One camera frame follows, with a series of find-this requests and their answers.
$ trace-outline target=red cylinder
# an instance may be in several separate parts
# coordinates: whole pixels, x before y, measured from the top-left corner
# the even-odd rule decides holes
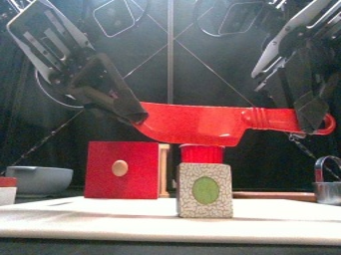
[[[181,161],[183,163],[222,163],[224,146],[182,144]]]

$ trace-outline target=speckled box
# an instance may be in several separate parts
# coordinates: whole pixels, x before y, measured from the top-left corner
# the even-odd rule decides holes
[[[183,218],[230,218],[230,166],[181,163],[177,175],[177,212]]]

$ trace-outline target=white table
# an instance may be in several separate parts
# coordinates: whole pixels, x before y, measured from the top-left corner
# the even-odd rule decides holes
[[[341,247],[341,207],[234,199],[232,219],[178,218],[175,199],[72,197],[0,206],[0,237]]]

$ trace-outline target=wooden knob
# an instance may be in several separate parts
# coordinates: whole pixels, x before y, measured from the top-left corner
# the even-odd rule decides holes
[[[118,160],[113,164],[113,174],[117,177],[122,177],[129,172],[129,164],[123,160]]]

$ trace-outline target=red handle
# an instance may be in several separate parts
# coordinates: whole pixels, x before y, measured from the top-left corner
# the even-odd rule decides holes
[[[230,108],[142,103],[150,116],[137,129],[150,138],[169,143],[198,143],[237,146],[245,131],[273,129],[304,133],[293,109]],[[325,128],[316,134],[328,134],[336,128],[330,115]]]

